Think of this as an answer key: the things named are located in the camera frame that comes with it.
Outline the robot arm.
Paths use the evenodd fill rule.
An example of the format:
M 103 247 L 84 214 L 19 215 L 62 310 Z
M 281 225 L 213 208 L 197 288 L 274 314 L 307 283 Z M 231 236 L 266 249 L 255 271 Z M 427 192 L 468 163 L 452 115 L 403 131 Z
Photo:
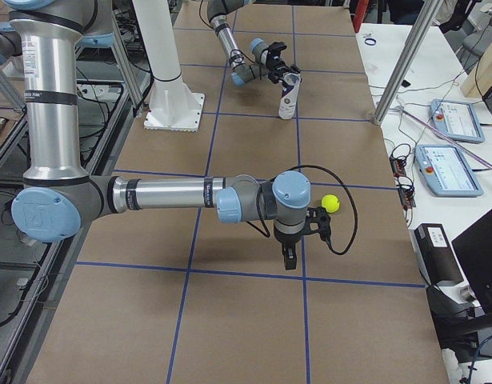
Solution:
M 206 7 L 208 27 L 215 32 L 221 43 L 227 63 L 232 69 L 231 76 L 234 84 L 243 86 L 256 78 L 263 77 L 283 87 L 299 84 L 300 69 L 296 65 L 288 66 L 282 59 L 282 52 L 287 48 L 284 42 L 273 42 L 267 45 L 264 40 L 256 38 L 250 44 L 254 59 L 249 58 L 238 47 L 227 21 L 227 15 L 249 3 L 252 1 L 208 1 Z
M 258 183 L 248 175 L 233 178 L 130 179 L 90 176 L 81 165 L 78 123 L 76 45 L 97 39 L 115 42 L 112 1 L 3 1 L 10 25 L 21 38 L 24 99 L 30 141 L 30 168 L 11 214 L 17 228 L 41 242 L 59 242 L 108 214 L 157 208 L 215 208 L 224 223 L 274 220 L 286 270 L 297 265 L 296 244 L 310 233 L 310 181 L 287 170 L 273 181 Z M 251 44 L 254 64 L 247 66 L 226 16 L 254 1 L 209 1 L 207 18 L 216 33 L 234 82 L 265 77 L 281 82 L 279 117 L 292 118 L 300 70 L 280 59 L 282 42 Z M 146 53 L 153 59 L 153 119 L 146 128 L 196 131 L 204 94 L 192 93 L 182 80 L 167 2 L 133 1 Z M 160 46 L 154 52 L 154 27 Z

